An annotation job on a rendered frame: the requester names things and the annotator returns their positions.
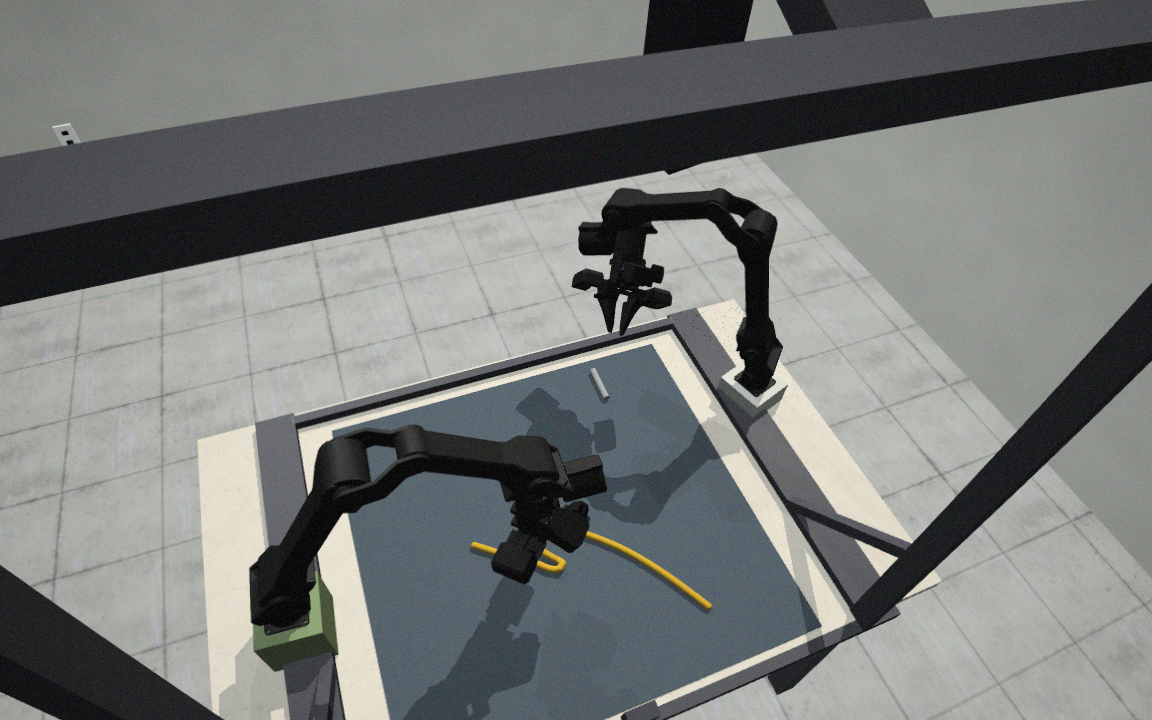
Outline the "grey metal cylinder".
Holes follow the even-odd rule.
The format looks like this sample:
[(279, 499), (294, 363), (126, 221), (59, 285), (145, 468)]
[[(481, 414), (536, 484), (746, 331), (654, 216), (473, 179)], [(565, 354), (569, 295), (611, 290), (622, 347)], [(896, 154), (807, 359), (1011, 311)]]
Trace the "grey metal cylinder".
[(591, 376), (593, 376), (593, 379), (594, 379), (594, 382), (596, 382), (596, 387), (598, 387), (598, 389), (600, 391), (600, 393), (602, 393), (602, 400), (608, 400), (609, 395), (608, 395), (607, 391), (605, 391), (605, 387), (602, 386), (602, 379), (600, 379), (600, 377), (598, 376), (598, 373), (596, 373), (596, 369), (594, 367), (591, 369), (590, 373), (591, 373)]

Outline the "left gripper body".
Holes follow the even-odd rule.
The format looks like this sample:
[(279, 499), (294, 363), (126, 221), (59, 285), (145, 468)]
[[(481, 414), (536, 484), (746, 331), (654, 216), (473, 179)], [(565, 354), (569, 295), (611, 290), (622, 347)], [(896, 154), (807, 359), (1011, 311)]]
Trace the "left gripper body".
[(515, 518), (511, 520), (511, 526), (518, 528), (515, 538), (513, 538), (513, 543), (515, 544), (507, 541), (499, 544), (497, 553), (492, 559), (493, 571), (522, 584), (530, 582), (532, 571), (535, 571), (536, 564), (538, 564), (538, 558), (535, 556), (541, 544), (541, 541), (538, 541), (538, 536), (541, 526), (547, 525), (547, 520), (552, 515), (556, 502), (558, 498), (554, 498), (552, 509), (547, 514), (541, 515), (540, 518), (529, 518), (529, 516), (518, 511), (516, 503), (511, 505), (509, 511), (515, 514)]

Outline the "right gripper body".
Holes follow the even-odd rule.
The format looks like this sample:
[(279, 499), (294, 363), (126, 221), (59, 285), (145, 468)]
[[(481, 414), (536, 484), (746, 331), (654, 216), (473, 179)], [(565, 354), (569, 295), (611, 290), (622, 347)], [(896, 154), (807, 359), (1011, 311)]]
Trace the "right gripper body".
[[(669, 291), (659, 290), (659, 288), (657, 288), (657, 287), (652, 288), (652, 290), (641, 290), (639, 291), (639, 286), (643, 286), (643, 285), (639, 285), (639, 283), (634, 285), (634, 283), (630, 283), (630, 282), (626, 281), (626, 279), (622, 279), (622, 281), (614, 281), (614, 274), (616, 274), (617, 265), (620, 265), (620, 262), (621, 262), (622, 258), (626, 258), (626, 255), (630, 256), (630, 263), (639, 263), (639, 259), (643, 259), (643, 253), (636, 252), (634, 250), (627, 250), (627, 249), (614, 250), (613, 258), (611, 259), (611, 263), (609, 263), (611, 264), (611, 276), (609, 276), (609, 279), (607, 279), (607, 281), (605, 281), (602, 272), (594, 272), (594, 270), (588, 270), (586, 268), (586, 270), (582, 270), (582, 272), (576, 273), (575, 275), (573, 275), (573, 288), (576, 288), (576, 290), (584, 290), (584, 291), (586, 291), (586, 290), (589, 290), (589, 288), (596, 287), (596, 293), (604, 291), (604, 290), (622, 293), (622, 295), (628, 296), (628, 300), (646, 300), (646, 301), (649, 301), (649, 304), (645, 305), (645, 306), (652, 306), (652, 309), (662, 309), (662, 306), (670, 306), (670, 304), (672, 304), (672, 295), (670, 295)], [(643, 260), (646, 260), (646, 259), (643, 259)], [(604, 281), (602, 281), (602, 279), (604, 279)], [(600, 285), (600, 283), (602, 283), (602, 285)], [(596, 285), (598, 285), (598, 286), (596, 286)], [(620, 290), (617, 290), (617, 288), (620, 288)], [(654, 297), (655, 297), (655, 300), (654, 300)], [(652, 302), (650, 302), (650, 301), (652, 301)], [(657, 302), (657, 301), (659, 301), (659, 302)]]

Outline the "blue-grey mat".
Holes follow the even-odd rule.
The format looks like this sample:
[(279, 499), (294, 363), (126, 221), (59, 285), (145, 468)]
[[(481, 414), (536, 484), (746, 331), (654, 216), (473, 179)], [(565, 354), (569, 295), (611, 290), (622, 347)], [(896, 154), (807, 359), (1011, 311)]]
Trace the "blue-grey mat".
[[(602, 379), (608, 400), (590, 370)], [(653, 344), (332, 430), (419, 425), (602, 458), (584, 538), (529, 583), (492, 571), (499, 480), (422, 471), (349, 511), (391, 720), (604, 720), (820, 628)], [(567, 502), (570, 505), (575, 501)]]

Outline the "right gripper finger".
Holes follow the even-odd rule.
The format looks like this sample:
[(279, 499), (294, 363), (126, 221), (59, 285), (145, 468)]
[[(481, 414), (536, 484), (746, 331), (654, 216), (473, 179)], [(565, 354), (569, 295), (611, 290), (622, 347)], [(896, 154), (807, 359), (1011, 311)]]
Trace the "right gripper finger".
[(626, 301), (626, 304), (622, 305), (622, 313), (621, 313), (621, 320), (620, 320), (620, 336), (622, 336), (622, 334), (626, 334), (626, 331), (628, 328), (628, 324), (631, 323), (631, 320), (634, 318), (634, 314), (637, 313), (637, 309), (639, 309), (639, 306), (645, 306), (647, 304), (649, 304), (649, 301), (646, 301), (646, 300), (628, 300), (628, 301)]
[(608, 333), (613, 331), (614, 309), (616, 309), (617, 297), (620, 297), (620, 293), (617, 291), (604, 290), (594, 293), (594, 300), (598, 300), (600, 306), (602, 306), (605, 327), (607, 327)]

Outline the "yellow rope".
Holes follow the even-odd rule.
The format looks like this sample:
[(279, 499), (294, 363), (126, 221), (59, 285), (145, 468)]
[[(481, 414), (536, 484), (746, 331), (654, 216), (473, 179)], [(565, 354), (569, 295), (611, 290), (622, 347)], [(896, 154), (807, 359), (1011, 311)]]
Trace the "yellow rope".
[[(673, 585), (676, 585), (676, 588), (679, 588), (680, 591), (684, 591), (685, 594), (689, 594), (692, 598), (692, 600), (695, 600), (696, 602), (700, 602), (700, 605), (704, 607), (704, 609), (707, 609), (707, 611), (712, 609), (712, 605), (710, 605), (710, 602), (707, 600), (704, 600), (704, 598), (700, 594), (698, 594), (695, 591), (692, 591), (692, 589), (689, 588), (689, 585), (685, 585), (684, 582), (680, 582), (680, 579), (677, 579), (676, 577), (673, 577), (673, 575), (670, 575), (668, 571), (664, 570), (662, 568), (659, 568), (659, 566), (655, 564), (655, 562), (652, 562), (652, 561), (643, 558), (643, 555), (641, 555), (641, 553), (636, 553), (634, 550), (628, 550), (626, 546), (623, 546), (623, 544), (620, 544), (620, 543), (616, 543), (616, 541), (609, 541), (609, 539), (607, 539), (607, 538), (605, 538), (602, 536), (596, 536), (594, 533), (591, 533), (591, 532), (588, 532), (588, 535), (585, 536), (585, 538), (591, 539), (591, 541), (602, 543), (602, 544), (605, 544), (605, 546), (609, 546), (613, 550), (617, 550), (617, 551), (620, 551), (622, 553), (626, 553), (626, 555), (628, 555), (628, 558), (635, 559), (635, 560), (637, 560), (637, 562), (643, 562), (643, 564), (645, 564), (646, 568), (650, 568), (653, 571), (657, 571), (657, 574), (659, 574), (660, 577), (664, 577), (664, 578), (668, 579), (668, 582), (670, 582)], [(480, 543), (477, 543), (477, 541), (473, 541), (471, 544), (471, 547), (473, 550), (479, 550), (479, 551), (483, 551), (485, 553), (492, 553), (492, 555), (494, 555), (494, 553), (497, 552), (495, 548), (488, 547), (488, 546), (486, 546), (486, 544), (480, 544)], [(545, 562), (538, 561), (538, 564), (536, 564), (536, 568), (539, 568), (539, 569), (541, 569), (544, 571), (550, 571), (550, 573), (559, 573), (559, 571), (563, 571), (564, 570), (567, 562), (563, 559), (558, 558), (556, 555), (554, 555), (554, 553), (550, 553), (548, 550), (544, 550), (543, 553), (541, 553), (541, 556), (550, 559), (550, 561), (558, 562), (558, 566), (550, 566), (550, 564), (545, 564)]]

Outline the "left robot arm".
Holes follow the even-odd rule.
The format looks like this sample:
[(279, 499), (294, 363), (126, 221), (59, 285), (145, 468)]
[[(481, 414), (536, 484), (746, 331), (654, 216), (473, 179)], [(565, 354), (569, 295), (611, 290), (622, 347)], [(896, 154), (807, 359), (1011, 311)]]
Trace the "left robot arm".
[[(607, 488), (599, 455), (564, 464), (556, 446), (540, 435), (515, 435), (497, 442), (406, 425), (394, 430), (358, 429), (333, 439), (317, 448), (314, 486), (282, 544), (270, 544), (257, 560), (259, 569), (257, 561), (250, 568), (251, 623), (264, 626), (266, 635), (310, 623), (308, 592), (316, 584), (314, 556), (343, 511), (358, 511), (391, 495), (408, 477), (433, 471), (499, 480), (506, 502), (515, 501), (518, 511), (529, 518), (547, 514), (554, 498), (564, 497), (570, 502)], [(396, 448), (397, 461), (371, 482), (366, 448), (376, 445)], [(588, 511), (585, 502), (564, 503), (561, 509), (558, 500), (538, 541), (552, 541), (573, 553), (588, 535)]]

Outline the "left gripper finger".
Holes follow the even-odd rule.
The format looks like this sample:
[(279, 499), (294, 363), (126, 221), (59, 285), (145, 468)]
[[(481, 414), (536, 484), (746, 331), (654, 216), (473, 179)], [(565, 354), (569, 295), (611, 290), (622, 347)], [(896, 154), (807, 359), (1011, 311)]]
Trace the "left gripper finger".
[[(516, 533), (516, 530), (515, 530), (515, 529), (511, 529), (511, 533), (509, 533), (509, 537), (508, 537), (508, 539), (507, 539), (507, 543), (509, 543), (509, 544), (515, 544), (515, 543), (513, 543), (513, 541), (511, 541), (513, 537), (515, 537), (515, 533)], [(536, 555), (535, 555), (535, 556), (536, 556), (536, 558), (538, 558), (538, 559), (540, 559), (540, 558), (541, 558), (541, 553), (543, 553), (543, 551), (545, 550), (545, 547), (547, 547), (547, 543), (545, 543), (545, 544), (544, 544), (544, 543), (541, 543), (541, 544), (540, 544), (540, 547), (539, 547), (539, 550), (538, 550), (538, 553), (536, 553)]]

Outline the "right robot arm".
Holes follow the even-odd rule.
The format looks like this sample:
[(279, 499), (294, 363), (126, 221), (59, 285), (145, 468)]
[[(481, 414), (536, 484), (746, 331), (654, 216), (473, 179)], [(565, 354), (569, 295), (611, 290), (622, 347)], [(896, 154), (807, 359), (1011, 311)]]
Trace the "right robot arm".
[[(745, 219), (741, 227), (732, 214)], [(778, 225), (771, 211), (759, 209), (753, 200), (740, 199), (723, 188), (680, 194), (646, 194), (620, 188), (605, 202), (602, 222), (579, 225), (579, 252), (596, 256), (627, 249), (644, 253), (646, 234), (658, 233), (652, 222), (695, 219), (717, 223), (723, 240), (736, 247), (738, 259), (745, 266), (746, 318), (742, 316), (736, 334), (736, 353), (741, 359), (744, 357), (745, 367), (744, 374), (740, 372), (733, 379), (758, 397), (776, 384), (772, 376), (783, 348), (770, 318), (770, 258)], [(626, 279), (646, 287), (664, 281), (664, 266), (653, 264), (647, 268), (643, 259), (628, 263), (630, 256), (626, 255), (617, 265), (614, 281)]]

